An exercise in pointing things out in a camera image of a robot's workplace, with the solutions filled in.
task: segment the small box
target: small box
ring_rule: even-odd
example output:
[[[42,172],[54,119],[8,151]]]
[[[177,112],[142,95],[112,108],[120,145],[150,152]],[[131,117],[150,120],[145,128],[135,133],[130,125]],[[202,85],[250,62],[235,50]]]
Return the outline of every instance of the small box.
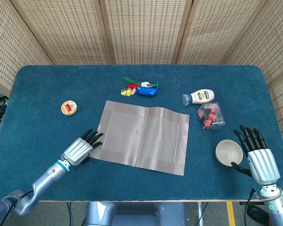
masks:
[[[225,125],[223,115],[217,102],[201,105],[197,114],[203,130],[217,129]]]

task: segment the squeeze bottle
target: squeeze bottle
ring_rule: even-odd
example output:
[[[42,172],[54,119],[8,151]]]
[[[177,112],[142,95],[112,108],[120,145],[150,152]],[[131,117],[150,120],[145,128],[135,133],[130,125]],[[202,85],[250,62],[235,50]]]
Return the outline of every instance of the squeeze bottle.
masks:
[[[214,92],[210,89],[200,89],[191,94],[183,94],[183,105],[204,104],[214,99]]]

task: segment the floor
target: floor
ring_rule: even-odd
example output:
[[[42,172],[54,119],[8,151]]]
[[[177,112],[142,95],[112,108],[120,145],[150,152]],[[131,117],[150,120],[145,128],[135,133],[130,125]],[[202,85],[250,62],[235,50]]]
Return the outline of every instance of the floor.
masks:
[[[72,203],[72,225],[81,226],[85,214],[86,202]],[[243,226],[243,214],[245,206],[233,202],[234,220],[236,226]],[[209,202],[203,215],[204,226],[233,226],[229,224],[226,202]],[[198,208],[196,202],[186,203],[187,226],[196,226],[198,221]],[[4,226],[67,226],[69,225],[69,213],[66,202],[39,202],[35,210],[24,218],[12,214],[4,223]],[[247,217],[248,226],[260,224]]]

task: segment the blue table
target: blue table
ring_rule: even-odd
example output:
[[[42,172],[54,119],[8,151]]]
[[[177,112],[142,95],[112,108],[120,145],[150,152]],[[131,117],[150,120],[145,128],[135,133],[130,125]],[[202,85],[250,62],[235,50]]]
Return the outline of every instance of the blue table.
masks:
[[[156,97],[124,97],[122,77],[159,82]],[[182,93],[212,89],[226,125],[201,130],[199,105],[184,106]],[[60,107],[74,100],[73,116]],[[31,184],[87,129],[96,129],[106,100],[145,107],[160,106],[189,114],[190,127],[184,176],[92,160],[71,167],[42,200],[241,200],[252,178],[215,158],[223,139],[238,142],[240,124],[258,128],[274,153],[283,188],[283,140],[263,73],[254,66],[236,65],[84,65],[26,66],[17,74],[0,133],[0,199]],[[241,166],[247,167],[246,158]]]

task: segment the silver robotic hand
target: silver robotic hand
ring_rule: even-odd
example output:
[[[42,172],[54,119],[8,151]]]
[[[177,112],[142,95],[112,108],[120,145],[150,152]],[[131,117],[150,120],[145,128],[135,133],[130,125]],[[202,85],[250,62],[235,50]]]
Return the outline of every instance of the silver robotic hand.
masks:
[[[76,166],[80,163],[86,163],[90,160],[90,152],[102,145],[96,142],[103,134],[97,134],[88,130],[81,137],[75,140],[61,155],[61,160],[57,160],[48,170],[33,183],[33,195],[30,196],[22,189],[11,192],[8,196],[0,200],[0,221],[4,219],[14,208],[14,211],[25,216],[29,214],[39,199],[51,188],[56,182],[69,172],[70,166]]]
[[[238,130],[234,133],[239,138],[244,153],[248,159],[250,169],[244,169],[232,162],[232,166],[239,172],[253,177],[261,185],[262,198],[256,197],[268,207],[268,215],[273,226],[283,226],[283,190],[276,185],[280,173],[275,163],[273,153],[267,148],[265,140],[258,129],[245,128],[240,125],[242,135]]]

